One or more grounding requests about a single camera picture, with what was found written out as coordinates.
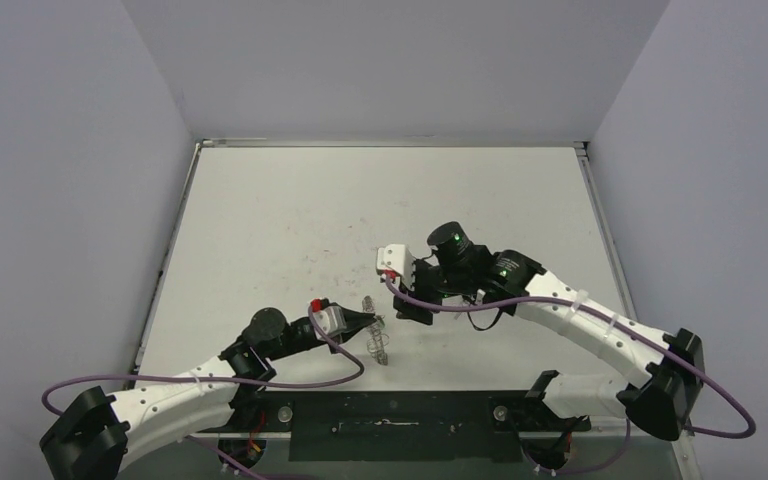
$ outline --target cable tie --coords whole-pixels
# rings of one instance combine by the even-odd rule
[[[474,305],[482,305],[484,303],[484,296],[487,295],[487,292],[485,292],[482,289],[478,289],[478,291],[475,293],[475,302],[470,303],[466,299],[461,300],[461,306],[463,307],[471,307]],[[463,312],[457,312],[455,313],[455,320],[460,318],[460,316],[463,315]]]
[[[566,337],[567,332],[569,331],[570,324],[572,323],[572,317],[575,316],[576,313],[578,313],[579,307],[581,307],[581,304],[587,301],[587,297],[589,297],[590,294],[587,293],[587,290],[579,290],[575,294],[575,300],[572,302],[572,305],[570,305],[569,310],[567,310],[567,313],[564,314],[564,325],[561,326],[561,329],[558,331],[559,334]]]
[[[196,386],[199,389],[199,397],[203,397],[204,396],[204,387],[202,387],[201,379],[199,378],[198,374],[196,372],[194,372],[193,370],[190,370],[187,373],[189,373],[193,377],[193,379],[195,379]]]
[[[616,312],[611,315],[611,322],[608,323],[608,328],[605,329],[605,333],[602,335],[602,345],[599,347],[599,353],[596,354],[596,358],[601,360],[602,356],[605,354],[605,349],[608,347],[608,339],[611,337],[611,333],[614,331],[614,326],[619,318],[620,314]]]

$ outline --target white wall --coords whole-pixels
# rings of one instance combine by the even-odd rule
[[[123,0],[202,137],[584,140],[667,0]]]
[[[0,1],[0,478],[50,478],[45,386],[128,366],[191,153],[118,0]]]
[[[758,420],[698,438],[707,478],[768,478],[768,2],[673,0],[590,153],[644,321],[687,325]],[[710,390],[698,425],[742,428]]]

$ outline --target small metal part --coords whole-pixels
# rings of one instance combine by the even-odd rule
[[[493,418],[500,422],[504,422],[506,418],[508,418],[508,409],[507,407],[503,407],[499,405],[498,407],[493,409]]]
[[[278,421],[287,423],[293,419],[293,409],[290,407],[281,407],[278,409]]]
[[[363,297],[361,306],[363,308],[363,313],[375,313],[375,304],[372,301],[372,297],[369,295]],[[366,342],[366,350],[370,355],[372,355],[372,358],[374,358],[379,365],[387,365],[389,361],[387,358],[387,352],[384,351],[384,347],[387,345],[390,337],[386,333],[382,332],[382,329],[384,328],[384,321],[382,320],[382,317],[376,316],[375,318],[375,323],[366,327],[366,330],[372,337]]]

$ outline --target wire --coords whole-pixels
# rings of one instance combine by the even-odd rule
[[[246,455],[251,455],[251,450],[252,448],[254,448],[254,436],[260,433],[264,425],[266,425],[266,412],[261,410],[260,423],[258,423],[257,426],[254,429],[252,429],[251,432],[249,432],[249,441],[246,444]]]
[[[469,323],[472,324],[472,328],[476,332],[486,332],[487,330],[490,330],[491,328],[495,327],[497,323],[499,323],[499,319],[502,318],[502,311],[499,310],[499,312],[496,313],[496,317],[493,318],[493,322],[490,323],[490,325],[487,325],[486,327],[479,327],[478,325],[476,325],[475,322],[472,321],[472,315],[470,314],[470,312],[466,312],[466,318],[469,319]]]
[[[564,431],[561,432],[561,435],[558,437],[557,440],[555,440],[555,443],[553,443],[552,446],[547,448],[546,450],[551,452],[552,450],[558,448],[558,446],[564,441],[565,438],[568,438],[572,435],[572,431],[575,430],[575,427],[577,427],[581,422],[583,422],[586,419],[587,419],[587,415],[584,415],[573,420],[572,423],[570,423],[569,426],[567,426],[567,428],[565,428]]]
[[[312,388],[323,388],[323,387],[333,387],[334,385],[342,385],[344,383],[350,382],[361,375],[363,375],[364,371],[366,371],[366,368],[363,366],[363,362],[361,362],[357,357],[349,353],[346,349],[341,347],[336,341],[334,341],[331,337],[329,337],[323,330],[322,327],[320,327],[316,321],[313,319],[313,307],[308,307],[307,309],[307,315],[310,319],[310,323],[313,326],[313,329],[316,331],[317,334],[319,334],[319,337],[322,338],[325,343],[331,346],[335,351],[339,352],[341,355],[349,359],[352,363],[357,365],[358,371],[343,378],[338,378],[336,380],[328,380],[325,382],[315,382],[315,383],[279,383],[279,382],[264,382],[262,380],[252,380],[249,378],[235,378],[235,377],[166,377],[166,376],[160,376],[160,375],[132,375],[132,374],[108,374],[108,375],[88,375],[85,377],[77,377],[72,378],[70,380],[64,380],[62,382],[56,383],[47,389],[45,389],[44,392],[42,392],[42,405],[45,407],[46,410],[49,412],[60,416],[63,414],[63,411],[55,407],[51,404],[51,401],[49,397],[52,393],[54,393],[57,390],[60,390],[61,388],[69,387],[71,385],[77,385],[79,383],[87,383],[87,382],[103,382],[103,381],[145,381],[145,382],[163,382],[163,383],[196,383],[196,382],[220,382],[220,383],[237,383],[242,385],[257,385],[260,387],[274,387],[274,388],[292,388],[292,389],[312,389]]]
[[[620,448],[617,449],[616,452],[614,452],[613,455],[611,455],[607,460],[605,460],[602,463],[596,464],[596,465],[590,465],[587,467],[580,467],[580,468],[564,468],[562,470],[551,470],[547,469],[545,467],[542,467],[537,464],[529,455],[528,452],[523,452],[525,454],[525,458],[528,459],[529,462],[531,462],[532,465],[535,465],[538,468],[538,471],[545,472],[545,473],[552,473],[552,476],[554,475],[580,475],[582,473],[593,473],[599,470],[604,470],[611,465],[613,465],[617,460],[620,459],[620,457],[623,456],[623,454],[628,450],[628,447],[631,446],[631,421],[626,419],[625,421],[625,438],[623,439],[622,445],[620,445]]]
[[[201,438],[192,437],[190,435],[187,435],[185,438],[187,440],[189,440],[189,441],[191,441],[191,442],[193,442],[193,443],[195,443],[197,445],[200,445],[200,446],[210,450],[211,452],[219,455],[219,457],[222,459],[222,461],[224,461],[228,465],[231,465],[232,467],[236,468],[243,475],[247,475],[247,476],[249,476],[251,478],[254,478],[255,480],[311,480],[311,479],[315,479],[316,478],[316,477],[313,477],[311,475],[287,475],[287,474],[268,475],[268,476],[267,475],[260,475],[259,473],[255,473],[254,471],[252,471],[250,468],[247,468],[242,463],[236,461],[234,459],[234,457],[232,457],[231,455],[223,452],[222,449],[220,449],[216,445],[213,445],[212,443],[210,443],[210,442],[208,442],[206,440],[202,440]]]
[[[428,302],[423,302],[421,300],[417,300],[405,293],[400,292],[399,289],[396,288],[395,285],[393,285],[393,280],[390,278],[389,275],[385,274],[383,277],[384,277],[385,285],[387,285],[387,288],[390,290],[390,292],[393,293],[393,295],[417,307],[422,307],[422,308],[432,310],[432,311],[437,311],[437,312],[477,312],[480,310],[491,310],[494,308],[509,307],[511,305],[516,305],[519,303],[550,303],[553,305],[562,305],[565,307],[570,307],[573,304],[573,302],[569,300],[564,300],[564,299],[555,298],[555,297],[516,297],[516,298],[509,298],[507,300],[501,300],[498,302],[491,302],[491,303],[485,303],[482,305],[474,305],[474,306],[437,305],[434,303],[428,303]],[[611,323],[611,318],[609,316],[605,315],[599,310],[596,310],[593,307],[590,307],[587,305],[580,305],[578,309],[582,312],[588,313],[598,318],[603,322]],[[691,365],[689,362],[679,357],[675,353],[670,352],[664,347],[658,345],[652,340],[649,340],[648,338],[640,335],[639,333],[635,332],[631,328],[628,328],[627,326],[619,322],[614,322],[614,328],[630,336],[631,338],[639,341],[640,343],[646,345],[647,347],[655,350],[661,355],[664,355],[665,357],[677,363],[678,365],[680,365],[682,368],[692,373],[693,375],[696,375],[700,380],[702,380],[703,383],[711,387],[712,390],[714,390],[721,397],[723,397],[723,399],[726,402],[728,402],[728,404],[731,405],[731,407],[734,408],[737,411],[737,413],[740,414],[741,417],[743,417],[744,420],[746,420],[746,430],[742,432],[723,432],[719,430],[713,430],[710,428],[694,427],[691,425],[685,425],[684,426],[685,430],[696,433],[696,434],[700,434],[700,435],[710,435],[713,437],[731,438],[731,439],[749,438],[755,434],[755,431],[757,430],[757,425],[755,424],[755,419],[752,418],[752,415],[749,414],[749,411],[747,411],[746,408],[743,405],[741,405],[740,402],[738,402],[737,399],[734,398],[734,396],[731,393],[729,393],[719,383],[715,382],[705,372]]]

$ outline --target table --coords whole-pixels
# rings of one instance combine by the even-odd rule
[[[139,371],[176,374],[201,363],[263,307],[292,321],[305,315],[312,298],[360,310],[370,295],[385,316],[389,365],[372,361],[362,332],[345,346],[364,360],[367,373],[331,389],[521,390],[544,370],[609,372],[577,345],[520,319],[505,317],[483,333],[452,314],[437,315],[432,327],[396,320],[374,269],[378,247],[407,243],[424,256],[427,235],[457,220],[475,243],[518,250],[605,306],[626,311],[578,153],[572,147],[203,148]],[[483,324],[492,315],[474,318]],[[298,383],[355,369],[324,348],[274,366],[275,381]],[[657,468],[673,471],[671,447],[660,445],[661,457],[673,460],[667,470]]]

